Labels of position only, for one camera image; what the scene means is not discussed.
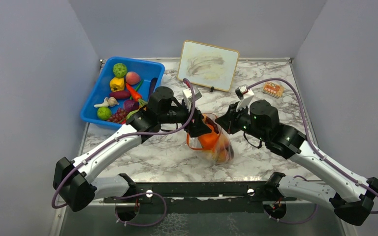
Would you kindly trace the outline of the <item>toy purple eggplant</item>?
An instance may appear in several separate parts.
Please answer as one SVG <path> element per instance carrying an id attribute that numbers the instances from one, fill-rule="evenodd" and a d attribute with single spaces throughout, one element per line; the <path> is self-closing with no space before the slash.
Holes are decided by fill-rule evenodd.
<path id="1" fill-rule="evenodd" d="M 151 79 L 150 86 L 149 86 L 149 89 L 148 89 L 148 99 L 150 99 L 151 94 L 154 92 L 157 81 L 158 81 L 157 77 L 154 77 L 154 78 Z"/>

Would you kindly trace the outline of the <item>orange snack packet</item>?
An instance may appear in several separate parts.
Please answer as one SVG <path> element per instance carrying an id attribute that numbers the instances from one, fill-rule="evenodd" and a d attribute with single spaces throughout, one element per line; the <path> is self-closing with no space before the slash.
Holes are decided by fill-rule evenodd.
<path id="1" fill-rule="evenodd" d="M 284 93 L 284 87 L 282 85 L 265 82 L 262 91 L 275 98 L 281 98 Z"/>

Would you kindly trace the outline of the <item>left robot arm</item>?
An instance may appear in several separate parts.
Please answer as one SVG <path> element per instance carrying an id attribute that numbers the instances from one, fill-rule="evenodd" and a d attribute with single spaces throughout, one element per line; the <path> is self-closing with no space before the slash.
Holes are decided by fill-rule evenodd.
<path id="1" fill-rule="evenodd" d="M 180 124 L 174 130 L 185 130 L 191 137 L 211 132 L 202 120 L 202 113 L 195 102 L 201 98 L 200 91 L 189 86 L 182 91 L 183 100 L 178 102 L 173 90 L 160 86 L 150 95 L 143 108 L 131 115 L 112 136 L 94 149 L 72 160 L 66 157 L 55 166 L 52 207 L 68 206 L 73 212 L 80 211 L 93 200 L 118 196 L 129 202 L 136 193 L 135 183 L 126 174 L 116 177 L 99 177 L 99 174 L 118 157 L 143 144 L 152 136 L 169 135 L 161 132 L 162 124 Z"/>

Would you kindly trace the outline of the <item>toy orange tangerine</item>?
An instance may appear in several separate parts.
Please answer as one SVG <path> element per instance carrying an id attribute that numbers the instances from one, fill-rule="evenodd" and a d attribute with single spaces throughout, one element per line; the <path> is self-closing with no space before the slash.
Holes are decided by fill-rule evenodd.
<path id="1" fill-rule="evenodd" d="M 203 134 L 197 138 L 198 142 L 201 145 L 202 150 L 215 151 L 216 144 L 220 138 L 220 133 L 216 134 L 214 132 Z"/>

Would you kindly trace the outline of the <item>clear zip top bag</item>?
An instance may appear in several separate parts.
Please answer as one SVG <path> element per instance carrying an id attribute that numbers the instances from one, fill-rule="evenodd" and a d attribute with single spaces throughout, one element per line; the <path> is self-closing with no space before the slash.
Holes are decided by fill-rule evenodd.
<path id="1" fill-rule="evenodd" d="M 224 164 L 233 160 L 234 149 L 222 128 L 215 123 L 217 116 L 203 113 L 202 121 L 211 129 L 210 133 L 196 138 L 186 136 L 187 146 L 194 151 L 195 156 L 215 164 Z"/>

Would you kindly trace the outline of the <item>toy garlic bulb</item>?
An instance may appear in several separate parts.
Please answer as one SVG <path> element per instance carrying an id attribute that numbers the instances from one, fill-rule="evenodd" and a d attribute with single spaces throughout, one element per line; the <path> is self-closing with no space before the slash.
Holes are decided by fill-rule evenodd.
<path id="1" fill-rule="evenodd" d="M 107 101 L 108 101 L 108 105 L 109 105 L 109 107 L 114 107 L 114 106 L 119 105 L 119 102 L 118 102 L 117 99 L 114 98 L 114 97 L 110 97 L 110 98 L 108 98 Z"/>

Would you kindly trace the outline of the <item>toy peach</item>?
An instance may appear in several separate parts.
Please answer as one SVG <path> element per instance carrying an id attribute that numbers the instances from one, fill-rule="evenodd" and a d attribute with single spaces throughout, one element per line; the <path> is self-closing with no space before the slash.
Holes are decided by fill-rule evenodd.
<path id="1" fill-rule="evenodd" d="M 224 163 L 234 158 L 234 150 L 228 139 L 222 139 L 217 146 L 217 162 Z"/>
<path id="2" fill-rule="evenodd" d="M 125 81 L 127 84 L 129 85 L 135 85 L 135 84 L 138 84 L 140 83 L 141 81 L 141 77 L 139 76 L 138 73 L 134 72 L 134 71 L 129 71 L 126 75 L 125 75 Z"/>

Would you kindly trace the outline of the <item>whiteboard on stand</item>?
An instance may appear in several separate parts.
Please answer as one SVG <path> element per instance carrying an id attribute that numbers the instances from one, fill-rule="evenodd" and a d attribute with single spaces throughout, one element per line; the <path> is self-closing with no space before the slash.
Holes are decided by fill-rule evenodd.
<path id="1" fill-rule="evenodd" d="M 229 91 L 239 56 L 236 50 L 187 40 L 182 46 L 177 78 L 214 90 Z"/>

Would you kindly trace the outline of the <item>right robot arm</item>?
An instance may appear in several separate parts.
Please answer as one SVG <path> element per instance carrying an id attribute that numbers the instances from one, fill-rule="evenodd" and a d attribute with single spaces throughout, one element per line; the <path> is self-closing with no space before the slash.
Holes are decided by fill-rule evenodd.
<path id="1" fill-rule="evenodd" d="M 216 119 L 227 134 L 242 131 L 258 138 L 272 153 L 301 165 L 324 182 L 315 184 L 274 172 L 264 185 L 263 193 L 268 199 L 294 197 L 324 206 L 349 224 L 364 223 L 378 193 L 377 178 L 365 178 L 340 166 L 316 149 L 304 133 L 280 123 L 277 108 L 269 102 L 258 100 L 241 110 L 237 110 L 237 105 L 231 104 Z"/>

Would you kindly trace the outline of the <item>toy green cabbage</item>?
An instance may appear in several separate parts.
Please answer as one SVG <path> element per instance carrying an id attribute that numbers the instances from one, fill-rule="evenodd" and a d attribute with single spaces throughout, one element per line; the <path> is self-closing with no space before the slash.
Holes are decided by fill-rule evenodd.
<path id="1" fill-rule="evenodd" d="M 137 113 L 137 112 L 138 112 L 138 110 L 134 110 L 134 111 L 129 112 L 129 113 L 127 114 L 127 116 L 126 116 L 126 120 L 130 119 L 130 117 L 131 117 L 132 115 L 134 115 L 135 113 Z"/>

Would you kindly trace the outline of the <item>toy green crinkled lime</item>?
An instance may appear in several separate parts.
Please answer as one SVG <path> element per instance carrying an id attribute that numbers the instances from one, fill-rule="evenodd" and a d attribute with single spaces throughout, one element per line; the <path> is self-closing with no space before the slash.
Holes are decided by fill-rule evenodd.
<path id="1" fill-rule="evenodd" d="M 100 107 L 96 115 L 100 120 L 107 121 L 112 116 L 112 112 L 108 107 Z"/>

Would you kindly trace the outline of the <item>toy red grapes bunch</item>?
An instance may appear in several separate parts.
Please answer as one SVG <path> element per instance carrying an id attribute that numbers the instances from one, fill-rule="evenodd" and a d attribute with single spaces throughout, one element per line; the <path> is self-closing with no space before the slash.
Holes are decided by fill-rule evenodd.
<path id="1" fill-rule="evenodd" d="M 128 112 L 122 108 L 119 108 L 107 121 L 123 124 L 126 121 L 126 117 L 128 115 Z"/>

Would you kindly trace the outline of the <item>toy peach bottom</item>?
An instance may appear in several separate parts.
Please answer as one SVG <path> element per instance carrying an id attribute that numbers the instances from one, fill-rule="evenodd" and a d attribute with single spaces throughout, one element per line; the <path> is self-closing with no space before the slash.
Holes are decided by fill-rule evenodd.
<path id="1" fill-rule="evenodd" d="M 217 146 L 217 162 L 224 163 L 234 158 L 234 150 L 228 139 L 222 139 Z"/>

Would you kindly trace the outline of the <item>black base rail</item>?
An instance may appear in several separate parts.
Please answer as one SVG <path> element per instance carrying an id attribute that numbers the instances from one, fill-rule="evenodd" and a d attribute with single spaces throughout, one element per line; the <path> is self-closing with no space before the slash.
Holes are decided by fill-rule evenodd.
<path id="1" fill-rule="evenodd" d="M 292 201 L 265 181 L 136 182 L 123 197 L 104 197 L 119 212 L 139 214 L 261 213 L 265 203 Z"/>

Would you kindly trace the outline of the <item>toy yellow bell pepper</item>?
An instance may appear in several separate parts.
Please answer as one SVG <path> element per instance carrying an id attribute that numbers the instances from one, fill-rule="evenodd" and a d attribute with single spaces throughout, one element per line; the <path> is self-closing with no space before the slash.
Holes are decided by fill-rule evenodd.
<path id="1" fill-rule="evenodd" d="M 112 92 L 122 91 L 125 89 L 125 79 L 124 77 L 118 78 L 114 77 L 109 82 L 109 87 Z"/>

